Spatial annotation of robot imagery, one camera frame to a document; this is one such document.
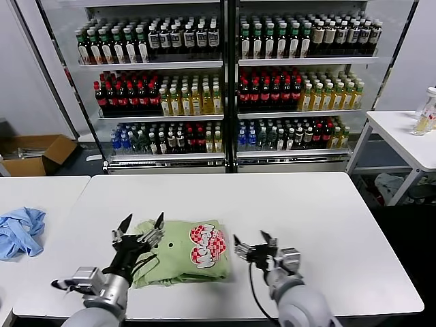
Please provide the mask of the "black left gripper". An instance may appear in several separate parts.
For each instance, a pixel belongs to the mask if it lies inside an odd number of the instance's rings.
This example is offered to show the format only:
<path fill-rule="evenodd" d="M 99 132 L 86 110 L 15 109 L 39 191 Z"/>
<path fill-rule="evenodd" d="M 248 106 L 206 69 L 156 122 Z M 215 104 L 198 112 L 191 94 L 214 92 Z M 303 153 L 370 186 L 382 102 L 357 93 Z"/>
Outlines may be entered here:
<path fill-rule="evenodd" d="M 125 235 L 129 229 L 133 214 L 130 213 L 112 231 L 112 244 L 116 250 L 115 257 L 108 267 L 110 273 L 130 273 L 140 255 L 149 252 L 164 236 L 164 212 L 158 216 L 153 227 L 141 235 Z"/>

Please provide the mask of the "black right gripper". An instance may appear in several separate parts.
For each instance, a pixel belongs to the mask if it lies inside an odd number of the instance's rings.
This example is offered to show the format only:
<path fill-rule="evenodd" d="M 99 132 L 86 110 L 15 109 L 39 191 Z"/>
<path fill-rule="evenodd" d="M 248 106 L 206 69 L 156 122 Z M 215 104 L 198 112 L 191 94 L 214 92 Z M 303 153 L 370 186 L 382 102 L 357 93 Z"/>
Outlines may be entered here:
<path fill-rule="evenodd" d="M 247 260 L 250 264 L 255 264 L 258 269 L 269 269 L 270 263 L 273 267 L 279 267 L 281 261 L 277 256 L 279 247 L 277 246 L 277 239 L 273 238 L 268 232 L 260 231 L 264 244 L 248 245 L 240 241 L 234 234 L 234 252 L 243 260 Z"/>

